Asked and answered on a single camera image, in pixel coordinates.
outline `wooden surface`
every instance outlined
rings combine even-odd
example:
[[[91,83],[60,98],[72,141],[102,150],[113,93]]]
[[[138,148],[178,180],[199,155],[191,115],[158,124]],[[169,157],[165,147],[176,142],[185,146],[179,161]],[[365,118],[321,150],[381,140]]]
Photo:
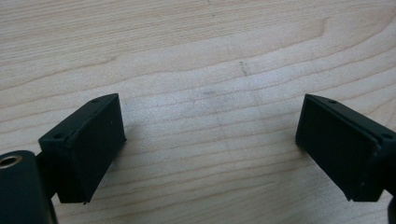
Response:
[[[305,93],[396,131],[394,0],[0,2],[0,153],[118,92],[128,143],[63,223],[387,223],[294,145]]]

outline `scratch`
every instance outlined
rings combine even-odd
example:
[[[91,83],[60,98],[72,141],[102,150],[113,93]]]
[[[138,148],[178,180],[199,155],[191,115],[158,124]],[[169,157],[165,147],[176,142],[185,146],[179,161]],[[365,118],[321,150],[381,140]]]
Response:
[[[241,66],[241,70],[244,73],[244,76],[247,77],[248,76],[248,72],[246,69],[247,64],[244,62],[239,62],[239,66]]]

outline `screw hole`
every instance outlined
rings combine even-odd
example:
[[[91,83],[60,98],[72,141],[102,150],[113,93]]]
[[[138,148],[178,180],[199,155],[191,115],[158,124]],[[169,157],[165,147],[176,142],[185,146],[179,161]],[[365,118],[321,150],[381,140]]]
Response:
[[[60,139],[63,137],[64,137],[64,133],[57,133],[57,134],[53,135],[53,138],[55,138],[55,139]]]
[[[381,136],[383,136],[384,138],[388,138],[388,139],[392,139],[393,136],[388,134],[388,133],[381,133]]]
[[[6,169],[22,160],[21,156],[9,156],[0,160],[0,169]]]

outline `black bracket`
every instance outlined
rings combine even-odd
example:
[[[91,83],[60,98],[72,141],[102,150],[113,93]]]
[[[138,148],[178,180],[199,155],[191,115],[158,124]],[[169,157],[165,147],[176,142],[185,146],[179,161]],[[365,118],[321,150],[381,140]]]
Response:
[[[117,94],[89,101],[44,134],[42,152],[0,156],[2,223],[57,223],[50,198],[88,203],[126,141]]]
[[[307,94],[296,143],[348,200],[376,202],[396,193],[396,133],[332,99]],[[389,223],[396,223],[395,204]]]

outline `dark mark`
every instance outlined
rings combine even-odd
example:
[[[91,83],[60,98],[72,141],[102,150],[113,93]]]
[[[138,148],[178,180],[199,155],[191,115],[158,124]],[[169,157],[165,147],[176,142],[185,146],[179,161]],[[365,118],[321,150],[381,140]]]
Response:
[[[204,95],[213,95],[215,93],[216,93],[215,91],[205,91]]]
[[[239,66],[241,66],[242,72],[244,73],[245,77],[247,77],[248,76],[248,72],[247,72],[247,69],[246,69],[247,64],[244,63],[244,62],[239,62]]]

